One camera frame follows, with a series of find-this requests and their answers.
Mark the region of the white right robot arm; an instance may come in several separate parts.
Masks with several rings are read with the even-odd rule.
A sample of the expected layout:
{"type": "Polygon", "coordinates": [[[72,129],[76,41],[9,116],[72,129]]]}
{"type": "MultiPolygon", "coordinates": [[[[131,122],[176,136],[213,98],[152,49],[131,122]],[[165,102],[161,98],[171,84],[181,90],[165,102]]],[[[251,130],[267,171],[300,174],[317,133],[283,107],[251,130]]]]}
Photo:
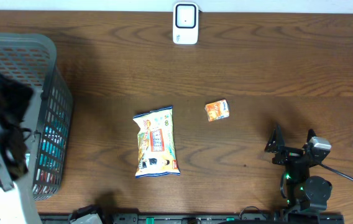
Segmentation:
{"type": "Polygon", "coordinates": [[[264,149],[273,153],[272,163],[285,168],[280,181],[280,192],[288,201],[288,208],[297,212],[322,212],[327,209],[332,184],[324,178],[311,175],[309,169],[320,163],[331,152],[331,143],[308,131],[301,148],[285,144],[282,129],[276,125],[264,149]]]}

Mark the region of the orange tissue packet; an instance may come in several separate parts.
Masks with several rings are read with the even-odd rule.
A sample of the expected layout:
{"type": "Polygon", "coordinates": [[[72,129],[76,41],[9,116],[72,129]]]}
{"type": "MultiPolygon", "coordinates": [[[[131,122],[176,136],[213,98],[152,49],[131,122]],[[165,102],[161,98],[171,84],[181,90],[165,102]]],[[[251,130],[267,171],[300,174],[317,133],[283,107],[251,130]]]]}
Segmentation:
{"type": "Polygon", "coordinates": [[[226,100],[219,100],[205,105],[208,121],[228,118],[230,115],[229,105],[226,100]]]}

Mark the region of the yellow snack bag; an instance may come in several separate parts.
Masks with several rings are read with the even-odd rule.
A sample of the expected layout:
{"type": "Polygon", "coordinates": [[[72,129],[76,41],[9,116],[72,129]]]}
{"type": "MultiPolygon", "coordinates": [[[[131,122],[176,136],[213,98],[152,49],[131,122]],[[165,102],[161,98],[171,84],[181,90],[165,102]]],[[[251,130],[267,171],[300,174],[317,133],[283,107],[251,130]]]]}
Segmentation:
{"type": "Polygon", "coordinates": [[[137,114],[133,121],[140,128],[135,177],[180,175],[173,136],[173,107],[137,114]]]}

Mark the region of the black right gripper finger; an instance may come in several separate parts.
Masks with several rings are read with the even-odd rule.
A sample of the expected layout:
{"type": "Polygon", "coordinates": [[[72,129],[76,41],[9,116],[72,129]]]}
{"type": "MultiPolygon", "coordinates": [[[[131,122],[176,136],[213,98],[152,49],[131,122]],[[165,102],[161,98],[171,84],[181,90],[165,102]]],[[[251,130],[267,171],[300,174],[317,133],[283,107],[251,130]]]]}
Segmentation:
{"type": "Polygon", "coordinates": [[[279,124],[276,124],[264,151],[269,153],[278,153],[281,152],[284,147],[285,141],[282,135],[282,129],[279,124]]]}
{"type": "Polygon", "coordinates": [[[308,135],[307,135],[307,138],[306,138],[306,144],[307,145],[310,145],[310,146],[314,145],[314,143],[312,141],[313,137],[316,137],[316,133],[315,133],[315,131],[313,129],[309,129],[308,130],[308,135]]]}

